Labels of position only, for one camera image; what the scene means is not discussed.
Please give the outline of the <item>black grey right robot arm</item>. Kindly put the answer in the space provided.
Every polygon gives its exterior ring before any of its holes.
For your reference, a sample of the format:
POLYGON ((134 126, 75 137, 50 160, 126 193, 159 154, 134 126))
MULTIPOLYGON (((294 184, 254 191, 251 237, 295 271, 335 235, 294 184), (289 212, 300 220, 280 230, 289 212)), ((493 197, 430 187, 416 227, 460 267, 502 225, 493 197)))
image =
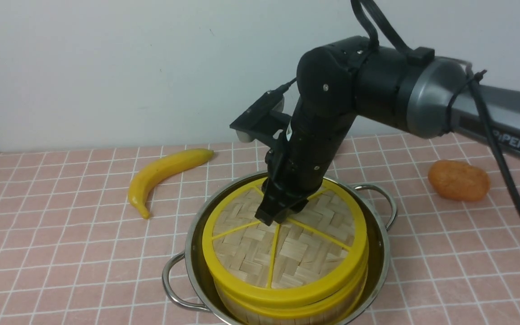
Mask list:
POLYGON ((423 139, 456 132, 485 142, 476 107, 485 103, 495 140, 520 157, 520 91, 481 86, 460 62, 427 49, 417 59, 368 45, 365 37, 350 37, 301 57, 300 97, 266 157, 268 177, 255 214, 264 224, 301 212, 357 117, 423 139))

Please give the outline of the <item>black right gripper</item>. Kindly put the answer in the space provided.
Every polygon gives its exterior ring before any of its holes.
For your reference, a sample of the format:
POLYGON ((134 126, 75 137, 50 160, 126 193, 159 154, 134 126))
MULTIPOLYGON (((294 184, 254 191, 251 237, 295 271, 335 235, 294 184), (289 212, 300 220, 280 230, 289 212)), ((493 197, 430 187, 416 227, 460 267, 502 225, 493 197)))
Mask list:
POLYGON ((326 103, 299 99, 270 157, 256 219, 270 226, 301 212, 320 188, 355 117, 351 99, 326 103))

